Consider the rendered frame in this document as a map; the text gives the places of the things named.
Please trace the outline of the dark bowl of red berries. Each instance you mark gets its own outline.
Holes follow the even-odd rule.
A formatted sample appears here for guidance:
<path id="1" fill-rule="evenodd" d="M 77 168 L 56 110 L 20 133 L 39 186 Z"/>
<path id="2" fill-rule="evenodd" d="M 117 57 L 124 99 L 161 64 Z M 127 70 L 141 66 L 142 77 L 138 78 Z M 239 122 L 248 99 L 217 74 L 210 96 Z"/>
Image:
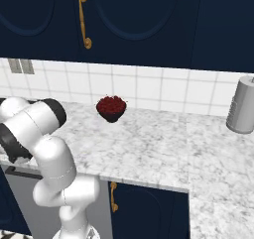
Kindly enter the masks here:
<path id="1" fill-rule="evenodd" d="M 126 110 L 126 102 L 118 96 L 105 96 L 96 104 L 99 115 L 109 123 L 115 123 Z"/>

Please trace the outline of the navy base cupboard door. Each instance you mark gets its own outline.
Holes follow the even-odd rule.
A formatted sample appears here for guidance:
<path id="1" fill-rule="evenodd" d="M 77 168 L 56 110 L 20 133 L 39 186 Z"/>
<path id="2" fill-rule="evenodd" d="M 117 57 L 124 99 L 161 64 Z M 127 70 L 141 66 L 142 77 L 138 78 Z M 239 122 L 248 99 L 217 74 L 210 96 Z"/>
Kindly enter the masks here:
<path id="1" fill-rule="evenodd" d="M 113 213 L 110 184 L 113 239 L 191 239 L 186 193 L 117 182 L 118 210 Z"/>
<path id="2" fill-rule="evenodd" d="M 31 236 L 31 231 L 0 167 L 0 229 Z"/>

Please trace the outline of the grey cylindrical canister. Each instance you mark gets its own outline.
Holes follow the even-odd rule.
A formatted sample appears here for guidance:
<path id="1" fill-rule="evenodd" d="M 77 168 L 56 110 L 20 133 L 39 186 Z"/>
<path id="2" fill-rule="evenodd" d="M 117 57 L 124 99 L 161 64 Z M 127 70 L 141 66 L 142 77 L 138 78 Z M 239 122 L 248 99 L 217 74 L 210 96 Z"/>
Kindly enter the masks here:
<path id="1" fill-rule="evenodd" d="M 254 77 L 239 78 L 232 98 L 226 126 L 238 134 L 250 134 L 254 131 Z"/>

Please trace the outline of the grey dishwasher front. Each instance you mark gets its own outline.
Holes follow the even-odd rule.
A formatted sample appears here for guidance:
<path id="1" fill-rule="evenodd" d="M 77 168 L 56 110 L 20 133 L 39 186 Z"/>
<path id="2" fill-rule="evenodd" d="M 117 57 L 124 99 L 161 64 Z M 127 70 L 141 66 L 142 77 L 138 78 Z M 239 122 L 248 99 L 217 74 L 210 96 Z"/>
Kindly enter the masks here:
<path id="1" fill-rule="evenodd" d="M 9 166 L 2 165 L 2 170 Z M 16 168 L 18 172 L 40 175 L 39 171 Z M 61 228 L 59 209 L 57 207 L 40 207 L 33 201 L 33 189 L 39 179 L 27 179 L 17 176 L 6 175 L 23 216 L 28 224 L 34 239 L 52 239 Z M 111 228 L 111 217 L 109 211 L 108 186 L 105 181 L 100 181 L 100 194 L 96 201 L 87 209 L 87 217 L 96 228 L 100 239 L 113 239 Z"/>

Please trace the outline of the navy wall cupboard door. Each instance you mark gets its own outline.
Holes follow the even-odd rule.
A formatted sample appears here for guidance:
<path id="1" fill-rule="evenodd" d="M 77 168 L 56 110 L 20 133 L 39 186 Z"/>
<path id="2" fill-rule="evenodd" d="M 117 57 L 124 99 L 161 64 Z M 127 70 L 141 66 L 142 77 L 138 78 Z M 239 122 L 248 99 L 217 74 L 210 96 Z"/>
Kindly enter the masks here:
<path id="1" fill-rule="evenodd" d="M 73 5 L 80 61 L 190 66 L 199 0 L 86 0 L 82 7 L 90 50 L 83 45 L 78 0 Z"/>
<path id="2" fill-rule="evenodd" d="M 0 57 L 75 60 L 72 0 L 0 0 Z"/>

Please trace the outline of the grey wall socket plate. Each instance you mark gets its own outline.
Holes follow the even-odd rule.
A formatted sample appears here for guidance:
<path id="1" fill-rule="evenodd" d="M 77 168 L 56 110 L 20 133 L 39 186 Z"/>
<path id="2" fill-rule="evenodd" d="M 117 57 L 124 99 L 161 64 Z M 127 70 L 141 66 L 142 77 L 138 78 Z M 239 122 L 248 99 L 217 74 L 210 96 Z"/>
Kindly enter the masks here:
<path id="1" fill-rule="evenodd" d="M 8 63 L 10 65 L 12 73 L 21 73 L 22 72 L 20 63 L 17 59 L 8 59 Z"/>
<path id="2" fill-rule="evenodd" d="M 34 74 L 33 64 L 30 60 L 20 59 L 23 74 Z"/>

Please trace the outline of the navy plain wall cupboard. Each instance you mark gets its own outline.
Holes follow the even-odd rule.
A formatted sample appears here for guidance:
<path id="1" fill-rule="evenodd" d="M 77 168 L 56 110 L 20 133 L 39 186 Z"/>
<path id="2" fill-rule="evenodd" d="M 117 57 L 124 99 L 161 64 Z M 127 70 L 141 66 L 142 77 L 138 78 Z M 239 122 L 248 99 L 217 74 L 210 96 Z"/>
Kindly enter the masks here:
<path id="1" fill-rule="evenodd" d="M 254 73 L 254 0 L 200 0 L 191 68 Z"/>

